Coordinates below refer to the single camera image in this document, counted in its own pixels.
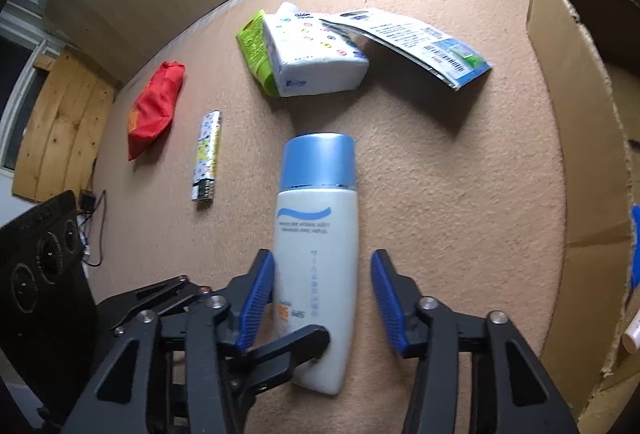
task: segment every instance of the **white tissue package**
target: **white tissue package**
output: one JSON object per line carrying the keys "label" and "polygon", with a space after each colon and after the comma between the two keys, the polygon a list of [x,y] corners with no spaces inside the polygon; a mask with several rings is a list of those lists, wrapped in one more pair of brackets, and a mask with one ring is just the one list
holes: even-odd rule
{"label": "white tissue package", "polygon": [[280,96],[353,90],[369,67],[353,41],[310,13],[267,14],[263,36]]}

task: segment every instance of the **white wall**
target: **white wall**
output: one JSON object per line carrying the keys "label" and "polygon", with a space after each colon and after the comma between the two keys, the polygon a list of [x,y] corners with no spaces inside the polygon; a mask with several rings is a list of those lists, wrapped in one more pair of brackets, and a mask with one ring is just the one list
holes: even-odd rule
{"label": "white wall", "polygon": [[33,203],[16,198],[11,194],[13,179],[0,173],[0,226],[33,207]]}

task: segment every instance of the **white bottle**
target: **white bottle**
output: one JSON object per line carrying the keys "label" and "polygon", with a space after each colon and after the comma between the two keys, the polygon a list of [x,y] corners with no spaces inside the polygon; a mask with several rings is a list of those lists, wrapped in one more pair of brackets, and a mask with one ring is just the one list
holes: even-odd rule
{"label": "white bottle", "polygon": [[274,324],[278,336],[308,324],[328,329],[318,361],[294,382],[337,394],[353,336],[358,274],[355,146],[344,134],[306,134],[284,147],[276,204]]}

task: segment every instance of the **blue wavy stripe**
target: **blue wavy stripe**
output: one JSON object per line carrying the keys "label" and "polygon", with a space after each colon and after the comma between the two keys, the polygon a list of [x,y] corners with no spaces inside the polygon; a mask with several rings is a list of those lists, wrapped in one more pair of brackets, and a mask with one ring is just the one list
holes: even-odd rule
{"label": "blue wavy stripe", "polygon": [[278,217],[289,216],[294,219],[302,220],[314,220],[327,217],[331,213],[331,207],[327,207],[319,212],[299,212],[297,210],[291,210],[291,208],[281,208],[278,210]]}

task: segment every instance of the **beige tabletop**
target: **beige tabletop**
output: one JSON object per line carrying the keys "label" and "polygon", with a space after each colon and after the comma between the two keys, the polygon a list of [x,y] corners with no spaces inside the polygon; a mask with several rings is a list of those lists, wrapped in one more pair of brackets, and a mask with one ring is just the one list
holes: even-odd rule
{"label": "beige tabletop", "polygon": [[[358,90],[272,100],[245,67],[235,33],[255,11],[273,13],[283,1],[241,0],[219,11],[120,93],[95,170],[108,214],[104,263],[90,284],[97,301],[180,273],[226,286],[258,248],[272,247],[286,141],[307,132],[350,134],[360,272],[344,387],[335,398],[290,384],[269,391],[246,432],[399,433],[414,364],[386,343],[369,278],[376,248],[388,249],[401,273],[450,308],[481,316],[502,309],[537,353],[545,340],[562,263],[564,179],[552,107],[526,34],[529,0],[288,0],[308,11],[375,6],[414,16],[468,43],[494,68],[456,93],[367,43],[371,64]],[[127,112],[162,60],[186,66],[174,124],[127,162]],[[202,115],[214,109],[224,115],[216,193],[212,207],[198,210],[190,200],[195,145]],[[468,425],[466,361],[462,372],[459,432]]]}

